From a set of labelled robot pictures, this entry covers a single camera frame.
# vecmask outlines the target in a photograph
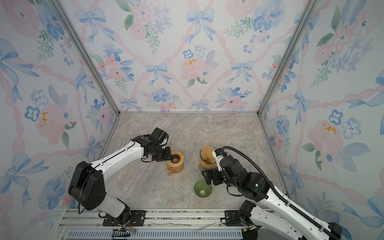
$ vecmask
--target wire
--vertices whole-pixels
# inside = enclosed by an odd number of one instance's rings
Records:
[[[259,173],[263,176],[263,178],[265,179],[265,181],[267,182],[268,186],[272,189],[273,193],[275,193],[275,195],[281,200],[283,201],[285,204],[288,204],[289,202],[283,198],[283,196],[280,195],[280,193],[275,189],[275,186],[273,185],[273,183],[269,180],[269,178],[265,175],[265,173],[263,172],[263,170],[261,170],[261,168],[254,162],[252,161],[247,155],[245,155],[244,153],[240,152],[239,150],[237,150],[236,148],[233,148],[233,147],[230,147],[230,146],[224,146],[222,147],[222,152],[223,152],[223,155],[227,155],[226,153],[224,153],[224,149],[229,149],[229,150],[232,150],[234,151],[235,153],[238,153],[240,156],[242,156],[243,158],[245,158],[247,161],[249,161],[255,168],[257,171],[259,171]],[[311,217],[309,217],[308,215],[306,215],[303,211],[301,211],[300,209],[298,209],[295,205],[293,204],[289,204],[289,207],[291,207],[293,210],[295,210],[297,213],[299,213],[301,216],[303,216],[306,220],[308,220],[309,222],[311,222],[313,225],[315,225],[317,228],[319,229],[322,229],[322,225],[318,222],[316,222],[315,220],[313,220]],[[331,239],[335,239],[335,240],[340,240],[336,235],[334,235],[333,233],[331,233],[330,231],[328,231],[327,229],[323,229],[323,232],[325,232]]]
[[[232,195],[232,196],[235,196],[235,197],[242,197],[242,196],[244,196],[243,194],[232,194],[232,193],[230,193],[229,190],[228,190],[228,185],[227,185],[227,192],[229,193],[229,195]]]
[[[88,176],[87,176],[87,178],[85,179],[85,181],[84,181],[84,183],[83,183],[83,186],[81,187],[81,190],[80,190],[80,196],[79,196],[79,204],[77,205],[77,209],[78,209],[78,211],[79,211],[79,214],[82,214],[83,211],[85,210],[85,207],[84,207],[84,209],[80,212],[80,200],[81,200],[81,194],[82,194],[82,192],[83,192],[85,183],[87,182],[87,180],[89,179],[89,176],[90,176],[93,172],[94,172],[94,171],[92,171],[92,170],[89,171]]]

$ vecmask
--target wall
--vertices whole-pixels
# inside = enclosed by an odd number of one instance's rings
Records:
[[[344,239],[384,239],[382,9],[320,0],[262,112],[293,199]]]
[[[0,2],[0,239],[51,239],[115,115],[45,1]]]
[[[255,111],[307,0],[61,1],[123,111]]]

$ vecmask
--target gray marble countertop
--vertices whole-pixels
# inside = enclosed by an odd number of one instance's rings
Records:
[[[106,181],[106,191],[131,208],[239,208],[245,197],[227,193],[226,185],[214,186],[210,196],[200,198],[194,183],[203,179],[199,152],[205,145],[232,146],[249,156],[280,189],[281,182],[272,162],[256,114],[249,113],[126,113],[112,135],[106,154],[126,145],[131,138],[150,134],[156,127],[169,134],[167,146],[184,155],[181,172],[168,175],[166,162],[135,160]],[[238,154],[228,151],[249,172],[257,170]],[[239,194],[230,187],[232,194]]]

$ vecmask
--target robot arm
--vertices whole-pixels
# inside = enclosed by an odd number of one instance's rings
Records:
[[[83,161],[74,171],[68,193],[86,210],[97,209],[115,218],[121,225],[131,217],[130,207],[105,191],[104,181],[133,160],[152,156],[152,161],[171,159],[168,134],[159,128],[151,134],[139,135],[116,152],[90,164]]]
[[[224,152],[225,149],[243,156],[259,172],[247,172],[237,159]],[[292,240],[340,239],[342,229],[338,224],[326,223],[292,202],[244,153],[225,146],[215,150],[213,156],[216,158],[217,168],[202,171],[207,184],[225,183],[236,187],[244,197],[267,206],[280,216],[265,212],[253,202],[245,201],[238,212],[245,226],[263,226]]]

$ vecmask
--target black mounting bracket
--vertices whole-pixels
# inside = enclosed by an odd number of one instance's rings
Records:
[[[221,221],[225,219],[225,224],[227,227],[244,226],[240,221],[238,210],[225,210],[224,214],[225,218],[222,218]]]
[[[126,226],[130,224],[131,227],[142,227],[144,226],[145,220],[145,210],[131,210],[131,218],[133,219],[128,222]],[[103,226],[105,227],[121,227],[121,225],[116,222],[116,219],[109,214],[106,214],[103,221]]]

